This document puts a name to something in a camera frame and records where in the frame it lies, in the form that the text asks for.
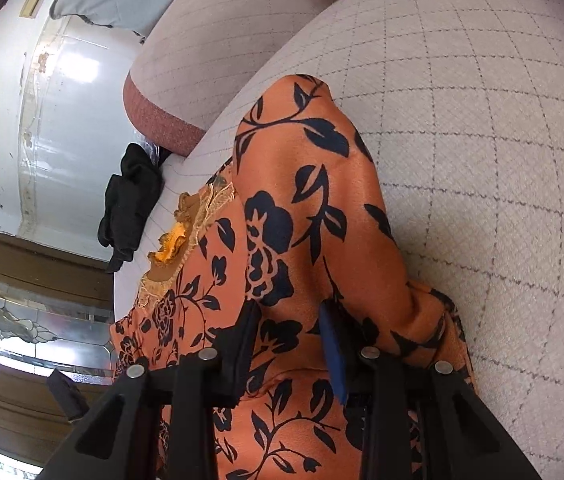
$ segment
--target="white upholstery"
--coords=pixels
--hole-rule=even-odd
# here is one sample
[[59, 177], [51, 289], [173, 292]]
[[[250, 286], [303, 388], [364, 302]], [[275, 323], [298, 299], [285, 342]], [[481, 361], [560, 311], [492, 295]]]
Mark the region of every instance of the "white upholstery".
[[336, 0], [175, 0], [130, 76], [161, 110], [207, 130], [296, 32]]
[[328, 83], [375, 158], [411, 274], [458, 305], [482, 398], [542, 477], [564, 480], [564, 0], [338, 0], [169, 159], [118, 315], [178, 194], [288, 73]]

